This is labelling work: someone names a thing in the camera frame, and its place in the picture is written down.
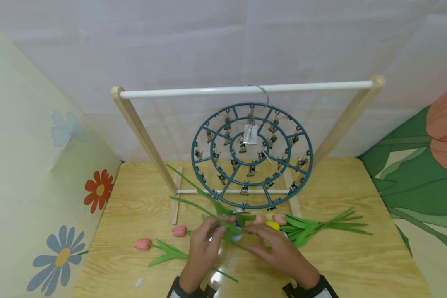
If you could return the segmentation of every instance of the red flower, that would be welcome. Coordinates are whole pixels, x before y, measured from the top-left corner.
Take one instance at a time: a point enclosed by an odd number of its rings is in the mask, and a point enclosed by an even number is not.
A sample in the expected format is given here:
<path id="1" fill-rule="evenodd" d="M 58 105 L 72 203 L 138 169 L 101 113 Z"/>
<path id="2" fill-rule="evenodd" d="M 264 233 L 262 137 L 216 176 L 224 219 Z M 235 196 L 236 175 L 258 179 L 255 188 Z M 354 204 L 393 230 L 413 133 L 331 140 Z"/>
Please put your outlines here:
<path id="1" fill-rule="evenodd" d="M 104 208 L 105 202 L 109 199 L 111 191 L 113 190 L 113 176 L 108 174 L 108 170 L 103 170 L 101 172 L 101 177 L 99 176 L 99 171 L 94 172 L 94 181 L 88 180 L 84 188 L 90 191 L 91 194 L 84 198 L 84 204 L 89 205 L 91 203 L 91 213 L 94 213 L 96 206 L 99 202 L 99 210 Z"/>

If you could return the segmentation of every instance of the green painted leaf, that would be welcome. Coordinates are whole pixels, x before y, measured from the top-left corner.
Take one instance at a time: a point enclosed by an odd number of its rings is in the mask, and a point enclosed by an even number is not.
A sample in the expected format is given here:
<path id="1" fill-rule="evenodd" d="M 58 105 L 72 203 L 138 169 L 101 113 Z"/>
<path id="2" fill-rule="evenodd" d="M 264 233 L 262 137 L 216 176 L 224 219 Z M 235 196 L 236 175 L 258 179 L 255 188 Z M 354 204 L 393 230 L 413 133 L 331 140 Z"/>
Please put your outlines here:
<path id="1" fill-rule="evenodd" d="M 406 213 L 403 213 L 400 210 L 397 210 L 397 209 L 391 208 L 391 207 L 387 208 L 387 210 L 390 213 L 396 214 L 401 219 L 407 220 L 409 223 L 417 226 L 418 228 L 422 229 L 423 231 L 425 231 L 427 233 L 430 233 L 431 235 L 436 236 L 437 239 L 439 239 L 444 245 L 447 246 L 447 236 L 444 235 L 443 233 L 441 233 L 441 232 L 439 232 L 437 230 L 434 230 L 433 228 L 431 228 L 430 226 L 426 225 L 425 223 L 415 219 L 414 217 L 412 217 L 412 216 L 410 216 L 410 215 L 408 215 Z"/>
<path id="2" fill-rule="evenodd" d="M 411 246 L 409 245 L 409 239 L 406 237 L 406 235 L 401 231 L 401 229 L 399 229 L 399 227 L 396 225 L 397 231 L 399 231 L 399 234 L 402 237 L 402 240 L 404 241 L 404 243 L 406 244 L 407 249 L 409 250 L 409 252 L 412 255 L 412 250 L 411 250 Z"/>
<path id="3" fill-rule="evenodd" d="M 391 145 L 374 146 L 359 156 L 371 177 L 376 176 L 386 166 L 387 158 L 391 153 Z"/>
<path id="4" fill-rule="evenodd" d="M 422 147 L 422 148 L 418 148 L 416 151 L 412 152 L 411 154 L 409 154 L 409 156 L 407 156 L 406 158 L 403 158 L 402 160 L 391 164 L 390 166 L 388 166 L 385 170 L 383 170 L 383 172 L 381 173 L 381 179 L 386 178 L 387 175 L 389 175 L 390 173 L 396 172 L 397 169 L 399 169 L 399 166 L 408 160 L 414 159 L 416 157 L 418 157 L 419 155 L 421 155 L 422 153 L 424 153 L 424 151 L 427 150 L 427 147 Z"/>
<path id="5" fill-rule="evenodd" d="M 175 259 L 175 257 L 171 254 L 161 255 L 160 257 L 152 260 L 151 263 L 149 263 L 149 267 L 152 267 L 154 265 L 160 264 L 165 261 L 173 260 L 173 259 Z"/>
<path id="6" fill-rule="evenodd" d="M 447 216 L 447 178 L 429 182 L 411 191 L 384 195 L 382 198 L 387 207 Z"/>
<path id="7" fill-rule="evenodd" d="M 415 219 L 421 221 L 421 222 L 425 222 L 428 224 L 433 224 L 433 225 L 437 225 L 437 226 L 443 226 L 445 228 L 447 228 L 447 215 L 429 215 L 429 214 L 422 214 L 422 213 L 418 213 L 416 211 L 412 211 L 409 209 L 404 209 L 404 208 L 396 208 L 397 210 L 402 211 L 403 213 L 408 214 L 411 217 L 414 217 Z"/>
<path id="8" fill-rule="evenodd" d="M 373 181 L 373 184 L 379 193 L 385 191 L 386 189 L 390 189 L 397 184 L 396 181 L 377 179 L 374 177 L 371 177 L 371 180 Z"/>
<path id="9" fill-rule="evenodd" d="M 428 184 L 440 179 L 447 178 L 447 170 L 444 169 L 433 158 L 430 150 L 425 150 L 418 157 L 405 161 L 400 164 L 396 172 L 390 173 L 386 176 L 386 180 L 396 181 L 397 184 L 381 193 L 386 205 L 386 197 L 397 192 L 409 191 L 418 186 Z"/>
<path id="10" fill-rule="evenodd" d="M 427 111 L 429 107 L 422 109 L 419 113 L 414 115 L 411 119 L 404 122 L 398 128 L 394 129 L 383 140 L 389 138 L 404 138 L 404 137 L 427 137 L 427 132 L 425 131 L 425 123 L 427 119 Z M 421 139 L 420 141 L 414 140 L 411 142 L 400 142 L 399 144 L 392 145 L 392 151 L 401 151 L 414 148 L 421 148 L 428 146 L 428 139 Z"/>

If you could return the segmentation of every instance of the wooden table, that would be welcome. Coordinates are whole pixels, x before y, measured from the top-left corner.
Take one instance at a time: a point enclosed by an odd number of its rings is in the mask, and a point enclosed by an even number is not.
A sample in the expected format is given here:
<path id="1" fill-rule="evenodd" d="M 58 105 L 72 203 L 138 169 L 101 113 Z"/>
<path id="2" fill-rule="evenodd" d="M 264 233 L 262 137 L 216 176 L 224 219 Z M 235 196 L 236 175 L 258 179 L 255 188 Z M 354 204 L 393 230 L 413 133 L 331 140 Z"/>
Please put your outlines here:
<path id="1" fill-rule="evenodd" d="M 171 164 L 184 166 L 184 174 L 196 181 L 190 163 Z M 183 182 L 183 189 L 189 188 L 191 186 Z M 168 195 L 151 163 L 123 163 L 86 256 L 74 297 L 166 297 L 185 261 L 171 260 L 148 267 L 151 260 L 163 253 L 157 248 L 138 251 L 135 242 L 139 238 L 158 238 L 188 252 L 189 238 L 171 235 L 173 225 L 168 221 Z M 240 195 L 236 196 L 237 201 L 242 200 Z M 183 198 L 213 210 L 211 203 L 199 195 L 183 195 Z M 298 198 L 303 217 L 308 219 L 328 220 L 354 206 L 356 213 L 365 217 L 363 222 L 370 224 L 367 230 L 374 233 L 368 236 L 327 229 L 301 248 L 305 257 L 327 277 L 339 297 L 431 297 L 361 161 L 355 158 L 324 160 Z M 264 200 L 259 195 L 251 199 Z M 289 204 L 282 204 L 277 211 L 289 213 Z M 193 229 L 201 222 L 201 211 L 180 204 L 178 225 Z M 245 235 L 240 244 L 260 241 L 254 235 Z M 210 273 L 204 283 L 220 284 L 216 298 L 286 297 L 281 288 L 289 278 L 240 248 L 223 248 L 217 265 L 239 283 L 219 273 Z M 141 278 L 144 278 L 142 284 L 136 287 L 136 281 Z"/>

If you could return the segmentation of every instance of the blue flower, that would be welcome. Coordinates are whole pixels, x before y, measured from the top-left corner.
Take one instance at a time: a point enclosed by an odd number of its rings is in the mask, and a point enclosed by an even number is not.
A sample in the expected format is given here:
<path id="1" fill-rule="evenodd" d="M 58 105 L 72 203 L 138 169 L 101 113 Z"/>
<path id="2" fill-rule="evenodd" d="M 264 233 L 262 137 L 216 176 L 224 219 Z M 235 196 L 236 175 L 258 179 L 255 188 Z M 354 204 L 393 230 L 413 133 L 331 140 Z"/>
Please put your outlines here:
<path id="1" fill-rule="evenodd" d="M 77 265 L 81 262 L 82 257 L 79 254 L 77 255 L 77 253 L 82 251 L 85 246 L 84 243 L 79 244 L 84 237 L 84 232 L 79 233 L 73 241 L 74 233 L 74 227 L 70 229 L 69 233 L 66 233 L 66 226 L 62 226 L 58 233 L 60 241 L 54 234 L 48 236 L 46 244 L 57 255 L 39 255 L 33 260 L 33 267 L 47 267 L 30 280 L 28 286 L 26 286 L 28 292 L 35 291 L 43 284 L 41 291 L 46 290 L 45 296 L 51 296 L 55 292 L 60 274 L 61 285 L 66 286 L 68 284 L 71 273 L 69 263 Z"/>

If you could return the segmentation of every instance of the yellow flower center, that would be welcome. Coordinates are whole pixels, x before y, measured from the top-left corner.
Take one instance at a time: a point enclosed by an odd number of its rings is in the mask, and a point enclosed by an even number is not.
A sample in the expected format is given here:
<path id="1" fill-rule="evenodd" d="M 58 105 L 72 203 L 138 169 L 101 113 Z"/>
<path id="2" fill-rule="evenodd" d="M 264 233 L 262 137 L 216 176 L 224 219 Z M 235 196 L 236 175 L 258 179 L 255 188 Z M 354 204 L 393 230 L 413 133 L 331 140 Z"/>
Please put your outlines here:
<path id="1" fill-rule="evenodd" d="M 68 260 L 68 257 L 70 256 L 70 249 L 69 248 L 63 248 L 62 251 L 57 255 L 55 265 L 56 267 L 63 266 L 63 264 L 66 263 Z"/>
<path id="2" fill-rule="evenodd" d="M 96 188 L 96 194 L 98 197 L 101 197 L 104 194 L 104 184 L 98 185 L 98 188 Z"/>

